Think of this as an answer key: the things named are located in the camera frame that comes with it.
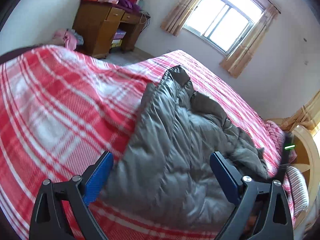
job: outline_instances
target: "window frame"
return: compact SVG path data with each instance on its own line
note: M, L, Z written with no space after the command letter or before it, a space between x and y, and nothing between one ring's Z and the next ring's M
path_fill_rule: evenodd
M248 34L248 32L252 29L252 27L254 26L254 22L253 20L251 20L242 10L240 10L237 6L235 6L233 3L229 2L228 0L221 0L222 2L225 3L225 6L229 6L228 10L225 12L225 14L223 15L223 17L220 19L220 21L217 23L217 25L213 28L213 30L211 31L211 33L208 35L208 37L205 37L205 33L208 31L208 29L210 28L211 24L215 21L215 19L219 16L219 14L221 13L221 11L223 10L223 7L220 12L217 14L217 16L213 19L213 21L210 23L209 27L207 28L207 30L204 32L203 35L201 35L201 33L197 30L195 30L194 28L192 28L191 26L187 25L187 22L185 23L185 25L183 26L184 29L192 32L193 34L197 35L198 37L200 37L202 40L206 41L207 43L209 43L210 45L212 45L213 47L215 47L220 53L222 53L225 56L228 56L240 43L241 41L246 37L246 35ZM258 6L262 12L265 10L265 8L261 7L261 4L258 4L256 1L251 0L253 3L255 3L256 6ZM195 9L192 11L192 13L198 8L198 5L202 2L202 0L200 0L198 2L198 4L196 5ZM226 16L226 14L228 13L228 11L230 11L230 9L233 8L235 9L238 13L240 13L243 17L245 17L248 20L248 24L247 26L244 28L243 32L239 34L239 36L235 39L234 43L231 45L231 47L228 49L228 51L225 51L224 49L222 49L218 44L214 43L212 40L209 39L209 37L212 35L212 33L214 32L214 30L218 27L218 25L221 23L221 21L223 20L223 18Z

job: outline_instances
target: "gray cloth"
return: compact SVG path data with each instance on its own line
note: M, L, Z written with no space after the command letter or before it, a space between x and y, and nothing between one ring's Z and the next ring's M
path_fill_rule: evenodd
M210 168L212 152L244 175L268 177L263 149L217 102L194 91L180 66L166 71L157 87L147 86L140 111L101 194L105 203L170 228L211 231L234 209Z

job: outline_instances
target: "headboard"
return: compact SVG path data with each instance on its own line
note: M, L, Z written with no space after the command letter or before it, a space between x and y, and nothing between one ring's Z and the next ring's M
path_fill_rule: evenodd
M292 163L303 174L308 187L309 207L306 211L301 212L294 228L301 224L303 219L310 212L312 205L318 194L320 185L320 156L310 132L302 125L297 125L292 131L294 135L295 150L298 157Z

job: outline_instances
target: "gray floor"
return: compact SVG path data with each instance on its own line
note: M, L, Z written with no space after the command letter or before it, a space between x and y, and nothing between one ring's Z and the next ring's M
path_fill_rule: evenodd
M135 64L141 61L144 61L148 58L143 57L142 55L138 54L135 51L130 52L113 52L108 55L106 59L103 59L103 61L118 65L118 66L126 66Z

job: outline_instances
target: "baseboard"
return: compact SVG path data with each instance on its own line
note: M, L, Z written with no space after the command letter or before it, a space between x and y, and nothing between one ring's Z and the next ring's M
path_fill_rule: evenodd
M149 58L154 58L155 56L152 56L151 54L143 51L142 49L139 49L137 47L134 47L134 50L133 50L135 53L137 53L138 55L140 55L141 57L144 57L146 59L149 59Z

